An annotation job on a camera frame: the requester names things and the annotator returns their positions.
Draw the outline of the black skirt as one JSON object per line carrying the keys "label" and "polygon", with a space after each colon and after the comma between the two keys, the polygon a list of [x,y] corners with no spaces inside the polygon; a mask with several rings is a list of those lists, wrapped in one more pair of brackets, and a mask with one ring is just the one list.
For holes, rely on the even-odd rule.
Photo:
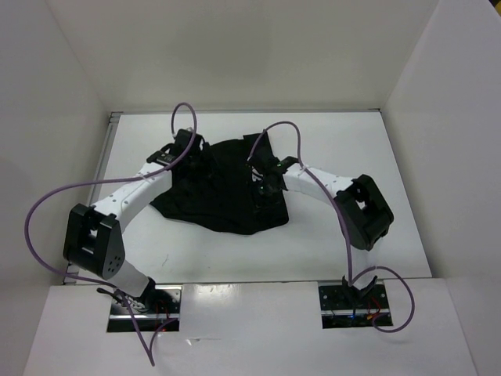
{"label": "black skirt", "polygon": [[251,151],[272,151],[268,136],[254,133],[210,146],[210,171],[197,176],[176,176],[172,187],[150,205],[166,219],[194,223],[219,233],[253,235],[289,222],[282,204],[257,204],[251,193]]}

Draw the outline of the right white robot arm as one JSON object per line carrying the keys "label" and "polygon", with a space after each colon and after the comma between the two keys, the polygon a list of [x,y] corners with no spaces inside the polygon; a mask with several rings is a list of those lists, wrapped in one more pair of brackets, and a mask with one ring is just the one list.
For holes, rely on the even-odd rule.
{"label": "right white robot arm", "polygon": [[352,308],[369,301],[377,277],[370,252],[385,237],[395,217],[372,177],[348,178],[308,167],[296,157],[247,163],[258,175],[258,192],[269,196],[281,191],[302,193],[330,205],[337,214],[347,247],[347,274],[342,278],[343,298]]}

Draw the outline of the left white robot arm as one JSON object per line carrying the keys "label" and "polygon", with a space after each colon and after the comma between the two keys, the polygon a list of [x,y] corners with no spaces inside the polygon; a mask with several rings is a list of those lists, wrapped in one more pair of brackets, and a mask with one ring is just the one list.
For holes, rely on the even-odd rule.
{"label": "left white robot arm", "polygon": [[122,306],[129,304],[138,313],[177,311],[176,298],[126,260],[123,232],[153,199],[172,188],[174,175],[197,166],[203,147],[203,136],[182,129],[173,143],[146,159],[132,181],[94,204],[71,209],[63,257],[112,284]]}

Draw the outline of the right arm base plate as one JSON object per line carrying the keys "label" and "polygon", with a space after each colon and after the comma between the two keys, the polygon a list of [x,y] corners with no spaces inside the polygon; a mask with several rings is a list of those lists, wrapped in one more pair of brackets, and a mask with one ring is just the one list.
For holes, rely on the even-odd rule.
{"label": "right arm base plate", "polygon": [[323,329],[371,327],[373,319],[381,327],[393,325],[383,284],[376,284],[366,297],[354,304],[339,283],[320,284],[318,292]]}

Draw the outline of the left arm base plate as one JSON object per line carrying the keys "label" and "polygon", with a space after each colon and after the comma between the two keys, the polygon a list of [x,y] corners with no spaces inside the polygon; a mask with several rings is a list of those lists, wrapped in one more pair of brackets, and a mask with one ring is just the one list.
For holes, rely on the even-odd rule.
{"label": "left arm base plate", "polygon": [[[104,291],[104,295],[112,298],[108,316],[108,333],[127,333],[135,330],[131,315],[122,302],[122,297],[115,291]],[[153,333],[177,332],[180,326],[180,309],[182,302],[182,286],[160,285],[153,302],[147,308],[131,302],[132,312],[140,331]]]}

